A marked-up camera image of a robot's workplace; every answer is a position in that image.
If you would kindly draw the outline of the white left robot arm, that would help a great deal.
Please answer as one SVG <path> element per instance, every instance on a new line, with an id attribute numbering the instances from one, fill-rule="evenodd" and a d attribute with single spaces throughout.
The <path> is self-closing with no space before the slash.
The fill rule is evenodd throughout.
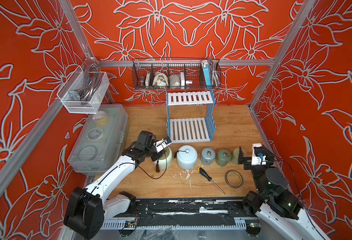
<path id="1" fill-rule="evenodd" d="M 125 149 L 118 160 L 100 178 L 85 188 L 77 187 L 70 195 L 63 223 L 86 240 L 92 239 L 105 220 L 131 210 L 135 196 L 121 192 L 117 197 L 108 196 L 119 183 L 146 158 L 157 161 L 172 144 L 170 137 L 157 140 L 148 131 L 142 131 L 138 139 Z"/>

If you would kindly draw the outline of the pale blue round jar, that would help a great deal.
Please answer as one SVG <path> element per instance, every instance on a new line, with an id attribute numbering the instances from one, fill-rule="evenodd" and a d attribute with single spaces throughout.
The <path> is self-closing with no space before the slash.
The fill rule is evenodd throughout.
<path id="1" fill-rule="evenodd" d="M 198 154 L 194 147 L 184 145 L 176 151 L 174 157 L 176 158 L 177 164 L 180 168 L 190 170 L 196 165 Z"/>

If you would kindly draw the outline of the blue white slatted shelf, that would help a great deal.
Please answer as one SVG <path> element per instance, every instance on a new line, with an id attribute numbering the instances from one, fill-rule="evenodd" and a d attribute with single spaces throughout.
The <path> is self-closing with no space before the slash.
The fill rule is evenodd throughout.
<path id="1" fill-rule="evenodd" d="M 216 125 L 213 119 L 215 99 L 213 91 L 166 93 L 167 133 L 175 144 L 203 143 L 213 140 Z M 170 118 L 170 107 L 206 106 L 203 118 Z"/>

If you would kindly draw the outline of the yellow tea canister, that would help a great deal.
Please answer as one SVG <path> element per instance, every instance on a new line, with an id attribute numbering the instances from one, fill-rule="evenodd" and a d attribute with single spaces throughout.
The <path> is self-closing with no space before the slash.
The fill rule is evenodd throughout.
<path id="1" fill-rule="evenodd" d="M 244 157 L 248 156 L 248 153 L 246 150 L 242 149 L 241 147 L 237 147 L 232 151 L 232 158 L 231 158 L 231 162 L 235 165 L 239 165 L 238 163 L 238 156 L 239 156 L 239 152 L 242 152 Z"/>

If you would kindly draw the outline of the blue tea canister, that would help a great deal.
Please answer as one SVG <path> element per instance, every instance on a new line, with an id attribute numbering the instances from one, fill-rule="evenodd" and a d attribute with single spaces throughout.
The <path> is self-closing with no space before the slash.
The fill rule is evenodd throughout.
<path id="1" fill-rule="evenodd" d="M 209 166 L 216 158 L 215 151 L 212 148 L 204 148 L 201 152 L 200 161 L 203 165 Z"/>

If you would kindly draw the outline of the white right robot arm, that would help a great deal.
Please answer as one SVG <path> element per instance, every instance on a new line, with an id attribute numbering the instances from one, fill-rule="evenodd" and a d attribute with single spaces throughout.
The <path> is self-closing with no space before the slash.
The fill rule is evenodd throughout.
<path id="1" fill-rule="evenodd" d="M 262 144 L 253 144 L 252 154 L 239 150 L 238 164 L 252 173 L 256 191 L 243 199 L 248 215 L 256 215 L 288 240 L 327 240 L 329 237 L 308 214 L 301 199 L 289 191 L 289 181 L 274 166 L 275 155 Z"/>

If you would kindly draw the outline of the green tea canister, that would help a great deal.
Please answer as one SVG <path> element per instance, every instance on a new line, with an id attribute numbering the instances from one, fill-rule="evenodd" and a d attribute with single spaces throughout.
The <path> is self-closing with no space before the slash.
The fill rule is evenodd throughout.
<path id="1" fill-rule="evenodd" d="M 232 154 L 229 150 L 220 149 L 217 153 L 215 162 L 217 165 L 224 167 L 230 162 L 231 159 L 232 159 Z"/>

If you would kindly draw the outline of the cream round jar with tassel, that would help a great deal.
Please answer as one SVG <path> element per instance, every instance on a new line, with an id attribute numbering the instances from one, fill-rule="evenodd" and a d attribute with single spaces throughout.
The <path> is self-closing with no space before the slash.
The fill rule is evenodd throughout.
<path id="1" fill-rule="evenodd" d="M 167 147 L 159 160 L 154 161 L 154 165 L 156 167 L 156 171 L 166 170 L 172 165 L 173 160 L 173 152 L 170 147 Z"/>

